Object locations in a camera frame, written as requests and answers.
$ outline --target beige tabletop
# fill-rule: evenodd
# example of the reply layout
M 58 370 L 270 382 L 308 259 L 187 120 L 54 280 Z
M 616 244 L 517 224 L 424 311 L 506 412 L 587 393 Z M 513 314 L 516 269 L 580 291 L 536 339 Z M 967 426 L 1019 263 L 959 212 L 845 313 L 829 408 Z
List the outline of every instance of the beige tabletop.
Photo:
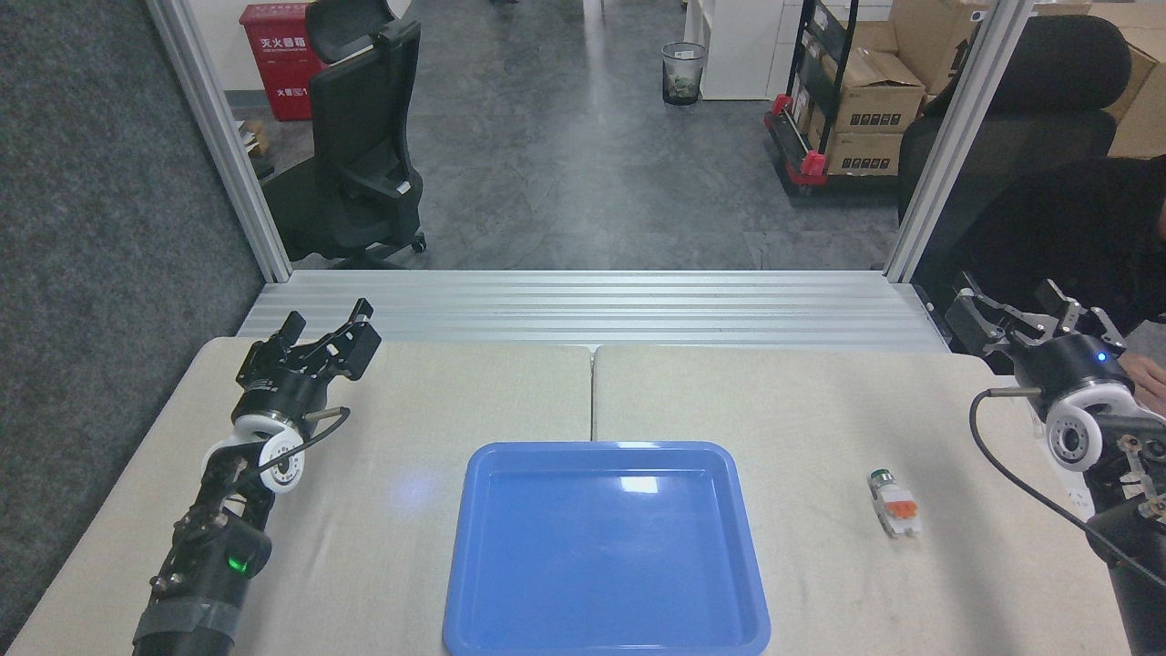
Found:
M 1081 532 L 976 450 L 968 407 L 997 387 L 954 355 L 602 347 L 595 438 L 709 440 L 737 463 L 771 655 L 1128 654 L 1104 565 Z M 1021 400 L 990 400 L 998 458 L 1053 499 Z M 923 532 L 891 539 L 866 477 L 888 468 Z
M 8 654 L 128 654 L 194 501 L 203 453 L 230 432 L 251 340 L 206 345 Z M 586 440 L 583 347 L 384 344 L 365 378 L 335 381 L 352 417 L 305 454 L 268 523 L 274 550 L 234 654 L 441 655 L 466 463 L 493 442 Z

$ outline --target green led light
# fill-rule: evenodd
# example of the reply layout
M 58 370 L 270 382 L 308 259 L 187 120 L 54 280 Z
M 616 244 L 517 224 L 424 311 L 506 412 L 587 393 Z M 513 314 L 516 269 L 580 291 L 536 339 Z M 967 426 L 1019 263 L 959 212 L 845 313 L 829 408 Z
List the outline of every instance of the green led light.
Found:
M 237 560 L 236 558 L 227 556 L 226 564 L 229 567 L 231 567 L 236 572 L 239 572 L 244 577 L 247 576 L 247 564 L 244 563 L 243 560 Z

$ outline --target mesh trash can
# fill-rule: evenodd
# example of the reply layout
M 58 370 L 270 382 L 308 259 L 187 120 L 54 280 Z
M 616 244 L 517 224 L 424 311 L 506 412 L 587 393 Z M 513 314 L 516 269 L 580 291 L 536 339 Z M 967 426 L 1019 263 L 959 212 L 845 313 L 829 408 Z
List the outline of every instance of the mesh trash can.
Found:
M 701 96 L 701 73 L 708 49 L 700 43 L 677 41 L 660 51 L 663 54 L 663 101 L 691 105 Z

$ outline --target black cable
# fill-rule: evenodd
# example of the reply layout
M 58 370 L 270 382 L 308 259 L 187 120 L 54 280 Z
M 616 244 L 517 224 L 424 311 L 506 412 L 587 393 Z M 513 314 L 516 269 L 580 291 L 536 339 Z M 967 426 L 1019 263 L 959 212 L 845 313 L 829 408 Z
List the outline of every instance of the black cable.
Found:
M 1094 529 L 1089 524 L 1086 524 L 1080 519 L 1077 519 L 1076 515 L 1061 508 L 1056 502 L 1040 494 L 1028 484 L 1021 481 L 1019 477 L 1010 472 L 1007 467 L 1000 464 L 1000 461 L 997 460 L 995 456 L 992 456 L 992 452 L 988 451 L 988 446 L 984 445 L 984 440 L 979 437 L 979 426 L 976 423 L 976 415 L 979 411 L 981 402 L 983 402 L 988 397 L 1037 396 L 1038 394 L 1040 394 L 1039 390 L 1032 392 L 1032 390 L 1013 390 L 1013 389 L 991 389 L 991 390 L 984 390 L 978 395 L 976 395 L 976 398 L 971 402 L 971 409 L 968 411 L 968 424 L 971 428 L 971 439 L 976 440 L 976 446 L 979 447 L 979 452 L 983 453 L 984 458 L 986 458 L 988 461 L 992 464 L 992 467 L 996 467 L 996 470 L 998 470 L 1000 474 L 1004 474 L 1005 479 L 1012 481 L 1012 484 L 1016 485 L 1018 488 L 1023 489 L 1024 492 L 1032 495 L 1033 499 L 1047 506 L 1053 513 L 1056 513 L 1061 517 L 1068 520 L 1069 523 L 1072 523 L 1074 527 L 1089 534 L 1090 537 L 1103 544 L 1105 549 L 1109 550 L 1109 552 L 1112 553 L 1118 560 L 1129 565 L 1130 567 L 1133 567 L 1136 572 L 1149 579 L 1150 583 L 1161 587 L 1163 590 L 1166 590 L 1166 580 L 1164 580 L 1158 574 L 1147 570 L 1140 563 L 1126 556 L 1125 552 L 1118 549 L 1116 544 L 1109 541 L 1109 538 L 1101 535 L 1101 532 L 1098 532 L 1097 529 Z
M 337 419 L 336 422 L 332 422 L 332 424 L 329 428 L 326 428 L 323 431 L 321 431 L 319 433 L 317 433 L 310 440 L 303 443 L 302 445 L 297 446 L 297 447 L 295 447 L 295 449 L 293 449 L 293 450 L 290 450 L 288 452 L 281 453 L 278 458 L 273 458 L 273 459 L 268 460 L 267 463 L 262 464 L 261 466 L 255 467 L 254 470 L 247 470 L 241 477 L 239 477 L 238 479 L 236 479 L 236 481 L 233 484 L 231 484 L 230 486 L 227 486 L 226 488 L 223 489 L 223 493 L 219 496 L 219 500 L 220 500 L 219 503 L 223 503 L 223 501 L 226 500 L 226 498 L 229 498 L 232 494 L 239 492 L 239 489 L 243 488 L 243 486 L 246 486 L 247 484 L 250 484 L 250 482 L 254 481 L 255 479 L 258 479 L 260 477 L 260 474 L 262 474 L 264 472 L 271 470 L 272 467 L 279 467 L 280 465 L 282 465 L 282 464 L 287 463 L 288 460 L 290 460 L 296 454 L 303 453 L 304 451 L 307 451 L 307 450 L 311 449 L 312 446 L 319 444 L 319 442 L 323 440 L 324 438 L 326 438 L 328 436 L 331 436 L 332 433 L 335 433 L 336 430 L 339 429 L 340 425 L 344 424 L 349 419 L 349 416 L 352 415 L 352 411 L 349 410 L 347 408 L 340 407 L 340 408 L 336 409 L 336 414 L 339 416 L 339 419 Z

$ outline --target fire extinguisher box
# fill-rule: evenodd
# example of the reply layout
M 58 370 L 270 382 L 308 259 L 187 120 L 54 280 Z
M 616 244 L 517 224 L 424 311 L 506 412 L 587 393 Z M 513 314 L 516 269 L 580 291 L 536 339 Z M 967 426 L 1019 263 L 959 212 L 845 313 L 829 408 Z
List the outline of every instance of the fire extinguisher box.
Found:
M 308 43 L 307 10 L 308 2 L 247 5 L 239 16 L 275 120 L 311 118 L 308 80 L 326 68 Z

